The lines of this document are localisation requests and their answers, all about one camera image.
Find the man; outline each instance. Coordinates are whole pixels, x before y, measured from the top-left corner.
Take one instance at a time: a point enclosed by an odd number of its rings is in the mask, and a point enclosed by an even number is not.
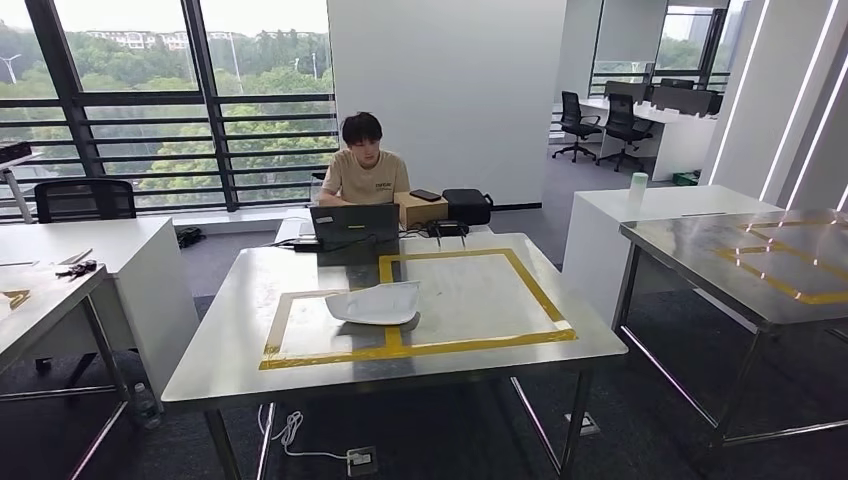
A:
[[[347,117],[342,139],[347,149],[333,155],[318,195],[321,206],[392,203],[396,192],[409,191],[406,164],[380,150],[383,128],[367,112]]]

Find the street lamp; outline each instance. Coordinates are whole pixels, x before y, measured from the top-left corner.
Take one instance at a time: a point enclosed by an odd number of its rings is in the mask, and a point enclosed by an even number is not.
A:
[[[12,84],[18,83],[18,79],[15,77],[15,71],[12,69],[12,60],[14,60],[14,59],[16,59],[20,56],[21,56],[21,54],[19,53],[19,54],[14,55],[10,58],[0,57],[0,60],[3,60],[3,63],[6,64],[6,68],[9,69],[9,76],[12,78]]]
[[[241,84],[241,73],[238,70],[238,59],[236,58],[236,44],[233,42],[233,32],[229,32],[227,37],[230,39],[230,50],[233,52],[233,65],[236,70],[236,80],[239,82],[239,93],[244,95],[244,86]]]

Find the stainless steel table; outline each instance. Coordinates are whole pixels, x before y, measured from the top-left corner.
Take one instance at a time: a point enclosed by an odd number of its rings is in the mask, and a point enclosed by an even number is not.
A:
[[[326,310],[329,294],[400,280],[421,281],[419,317],[407,325],[350,325]],[[626,353],[521,234],[470,235],[465,247],[458,238],[442,239],[441,247],[433,239],[405,239],[396,255],[360,256],[339,267],[318,267],[315,254],[256,248],[239,254],[162,401],[172,410],[205,412],[226,476],[238,479],[224,407],[510,377],[564,364],[580,372],[571,418],[582,419],[592,370]],[[555,454],[520,383],[512,382],[560,478],[571,478],[581,422],[570,422],[565,451]],[[268,410],[273,414],[273,403]]]
[[[106,278],[105,267],[100,265],[94,272],[74,280],[57,278],[54,272],[54,268],[29,265],[0,267],[0,295],[3,296],[0,302],[0,373],[58,325],[71,310],[80,308],[88,320],[113,386],[10,393],[0,395],[0,403],[117,390],[120,402],[69,476],[75,479],[124,412],[130,395],[90,297],[91,292]]]
[[[629,339],[712,426],[709,453],[735,446],[832,430],[848,420],[729,437],[751,366],[767,338],[799,328],[848,323],[848,221],[833,210],[715,215],[624,223],[632,242],[614,328]],[[689,393],[627,325],[640,257],[653,257],[755,327],[753,342],[716,418]],[[838,330],[829,330],[846,339]]]

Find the building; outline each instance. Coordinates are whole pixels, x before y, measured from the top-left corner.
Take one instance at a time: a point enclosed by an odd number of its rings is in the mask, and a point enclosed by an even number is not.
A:
[[[85,33],[91,37],[112,40],[136,50],[150,48],[156,43],[156,34],[153,32],[94,30]]]
[[[168,50],[185,50],[189,47],[188,34],[186,32],[169,32],[158,34],[162,43]]]

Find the black hair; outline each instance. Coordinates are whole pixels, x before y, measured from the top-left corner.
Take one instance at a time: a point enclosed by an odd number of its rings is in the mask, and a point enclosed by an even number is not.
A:
[[[342,123],[342,139],[348,145],[356,145],[364,140],[372,142],[383,138],[383,127],[377,117],[368,112],[359,112],[345,118]]]

